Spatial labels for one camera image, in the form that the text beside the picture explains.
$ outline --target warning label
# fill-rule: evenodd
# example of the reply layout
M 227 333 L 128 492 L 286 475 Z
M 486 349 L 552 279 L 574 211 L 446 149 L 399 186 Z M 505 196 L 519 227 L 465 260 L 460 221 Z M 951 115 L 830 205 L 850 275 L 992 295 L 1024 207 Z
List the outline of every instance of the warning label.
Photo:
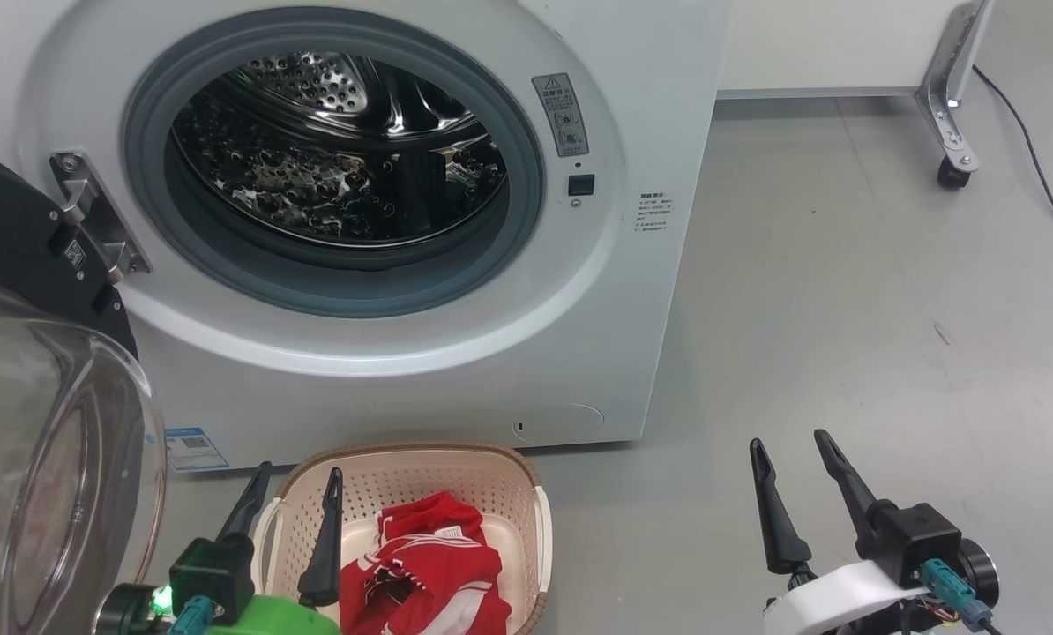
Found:
M 671 209 L 672 200 L 667 198 L 663 193 L 640 194 L 639 204 L 636 205 L 634 230 L 637 234 L 668 230 Z
M 590 142 L 585 138 L 585 124 L 582 123 L 582 110 L 578 105 L 578 96 L 570 76 L 564 73 L 542 75 L 531 79 L 535 92 L 542 101 L 548 119 L 551 120 L 551 132 L 558 147 L 559 157 L 572 157 L 590 154 Z

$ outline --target washing machine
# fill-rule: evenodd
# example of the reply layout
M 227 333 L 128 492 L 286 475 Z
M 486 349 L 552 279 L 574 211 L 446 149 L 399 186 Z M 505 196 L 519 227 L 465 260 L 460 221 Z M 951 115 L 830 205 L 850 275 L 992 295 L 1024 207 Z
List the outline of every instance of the washing machine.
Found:
M 731 4 L 2 0 L 0 214 L 52 200 L 175 470 L 634 439 Z

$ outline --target blue label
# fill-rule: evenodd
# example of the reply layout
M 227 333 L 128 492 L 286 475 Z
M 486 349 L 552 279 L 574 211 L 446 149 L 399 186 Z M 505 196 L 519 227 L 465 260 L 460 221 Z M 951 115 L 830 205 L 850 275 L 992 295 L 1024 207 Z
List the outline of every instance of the blue label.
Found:
M 166 459 L 179 473 L 227 468 L 229 461 L 201 429 L 166 429 Z

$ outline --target green part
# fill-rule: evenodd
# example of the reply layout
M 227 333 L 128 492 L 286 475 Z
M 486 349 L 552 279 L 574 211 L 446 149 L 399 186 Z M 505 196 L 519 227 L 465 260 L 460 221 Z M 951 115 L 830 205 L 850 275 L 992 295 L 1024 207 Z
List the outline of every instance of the green part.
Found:
M 155 615 L 164 615 L 167 612 L 173 612 L 173 589 L 168 583 L 165 587 L 159 587 L 155 591 L 151 602 L 151 610 L 155 611 Z
M 930 589 L 951 610 L 961 612 L 977 594 L 945 561 L 931 558 L 922 562 L 922 587 Z
M 232 627 L 210 627 L 205 635 L 341 635 L 333 619 L 277 595 L 255 595 Z

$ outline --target washing machine door opening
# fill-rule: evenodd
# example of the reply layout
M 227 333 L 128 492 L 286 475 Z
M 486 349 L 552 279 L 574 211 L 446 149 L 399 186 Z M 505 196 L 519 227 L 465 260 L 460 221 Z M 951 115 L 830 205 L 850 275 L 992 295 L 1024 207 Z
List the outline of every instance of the washing machine door opening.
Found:
M 208 25 L 127 113 L 144 213 L 204 274 L 337 318 L 437 306 L 535 227 L 542 158 L 501 81 L 446 41 L 341 8 Z

